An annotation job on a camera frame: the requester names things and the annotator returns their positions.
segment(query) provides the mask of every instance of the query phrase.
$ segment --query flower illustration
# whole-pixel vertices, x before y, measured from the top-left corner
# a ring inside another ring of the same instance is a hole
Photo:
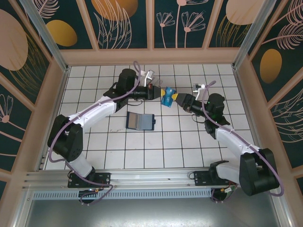
[[[14,99],[12,97],[8,96],[7,101],[5,101],[4,95],[0,95],[0,122],[9,122],[9,115],[13,107],[13,102]]]
[[[178,48],[178,25],[179,25],[179,14],[180,14],[180,7],[186,5],[198,5],[207,3],[208,0],[177,0],[178,12],[177,12],[177,26],[176,26],[176,48]]]
[[[184,47],[186,48],[186,36],[188,32],[205,29],[203,13],[192,13],[188,18],[188,12],[182,13],[182,23],[185,31]]]
[[[173,16],[170,13],[157,13],[157,20],[160,24],[161,27],[161,32],[162,32],[162,40],[164,44],[164,48],[166,48],[165,41],[164,41],[164,35],[163,35],[163,28],[167,26],[171,26],[175,24],[175,21],[173,20]]]

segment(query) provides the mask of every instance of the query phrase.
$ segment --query yellow oval shape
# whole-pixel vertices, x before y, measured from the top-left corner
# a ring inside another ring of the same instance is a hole
[[[275,49],[267,50],[262,59],[260,64],[260,76],[261,79],[267,83],[272,83],[277,76],[282,67],[282,57],[279,51]]]
[[[113,21],[123,20],[123,17],[119,16],[116,2],[119,4],[121,11],[125,9],[128,17],[134,15],[138,9],[138,0],[91,0],[95,10],[102,17]]]
[[[27,61],[27,35],[21,24],[0,9],[0,65],[8,70],[19,70]]]
[[[235,25],[249,25],[254,22],[264,0],[229,0],[226,17]]]
[[[61,46],[73,46],[77,42],[75,30],[66,22],[52,20],[46,24],[55,42]]]

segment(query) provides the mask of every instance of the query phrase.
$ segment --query purple cable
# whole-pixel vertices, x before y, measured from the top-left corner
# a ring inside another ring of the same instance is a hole
[[[206,110],[205,110],[205,106],[204,106],[204,101],[205,101],[205,95],[209,89],[209,87],[213,84],[215,84],[216,81],[212,81],[209,85],[206,86],[205,88],[205,91],[203,93],[203,97],[202,97],[202,111],[205,115],[205,117],[210,120],[213,124],[217,125],[218,127],[224,129],[225,131],[229,131],[231,134],[235,135],[238,139],[240,139],[243,143],[245,143],[246,146],[248,146],[248,148],[250,148],[253,152],[255,152],[259,157],[260,159],[269,167],[269,169],[271,170],[271,172],[275,175],[276,179],[278,180],[279,184],[280,184],[280,187],[281,187],[281,192],[279,194],[275,194],[275,193],[271,193],[271,192],[268,192],[268,194],[272,195],[272,196],[282,196],[284,194],[284,186],[283,186],[283,183],[282,183],[282,180],[281,178],[279,177],[278,173],[274,170],[274,168],[271,166],[271,164],[262,156],[259,154],[259,152],[250,146],[250,144],[245,140],[243,139],[239,134],[237,134],[234,129],[230,130],[218,123],[216,123],[213,119],[210,118],[210,116],[208,116]]]
[[[111,188],[110,188],[110,189],[109,189],[101,198],[99,198],[99,199],[94,200],[93,202],[91,202],[91,203],[90,203],[91,205],[93,205],[93,204],[99,202],[101,199],[103,199],[105,196],[107,196],[107,194],[113,189],[114,186],[113,186],[112,184],[96,183],[96,182],[92,182],[92,181],[89,181],[89,180],[85,179],[85,178],[82,177],[77,171],[75,171],[75,169],[72,168],[72,166],[69,165],[69,163],[66,162],[66,160],[65,160],[64,158],[61,158],[61,159],[58,159],[58,160],[53,160],[53,159],[52,159],[53,147],[54,147],[56,141],[58,140],[59,136],[61,135],[61,133],[64,132],[65,129],[66,129],[69,125],[71,125],[75,120],[77,120],[78,118],[82,117],[84,114],[86,114],[87,112],[89,112],[90,110],[94,109],[95,107],[97,107],[97,106],[99,106],[99,105],[102,105],[102,104],[104,104],[104,103],[108,103],[108,102],[111,102],[111,101],[119,100],[119,99],[121,99],[121,98],[124,98],[124,97],[128,96],[130,93],[132,93],[132,92],[136,89],[136,87],[140,84],[140,78],[141,78],[141,66],[139,65],[139,63],[138,63],[137,61],[134,61],[134,68],[137,70],[139,76],[138,76],[138,79],[137,79],[137,83],[134,85],[134,87],[133,87],[130,91],[128,91],[127,93],[125,93],[125,94],[122,95],[122,96],[119,96],[119,97],[116,97],[116,98],[112,98],[112,99],[107,99],[107,100],[104,100],[104,101],[101,101],[101,102],[97,102],[97,103],[95,103],[93,106],[91,106],[90,108],[88,108],[87,110],[83,111],[83,112],[82,112],[81,114],[79,114],[77,117],[71,119],[66,125],[64,125],[64,126],[59,130],[59,132],[58,132],[57,135],[55,136],[55,138],[54,138],[54,140],[53,140],[53,142],[52,142],[52,144],[51,144],[51,146],[50,146],[50,149],[49,149],[48,158],[49,158],[49,161],[50,161],[50,162],[56,163],[56,162],[64,161],[65,164],[67,165],[67,167],[68,167],[69,169],[71,169],[71,170],[72,170],[72,171],[73,171],[81,180],[86,181],[86,182],[88,182],[88,183],[90,183],[90,184],[98,185],[98,186],[111,186]],[[82,204],[83,204],[82,198],[83,198],[85,195],[88,195],[88,194],[92,194],[92,193],[91,193],[91,192],[86,193],[86,194],[84,194],[84,195],[81,197],[80,201],[81,201]]]

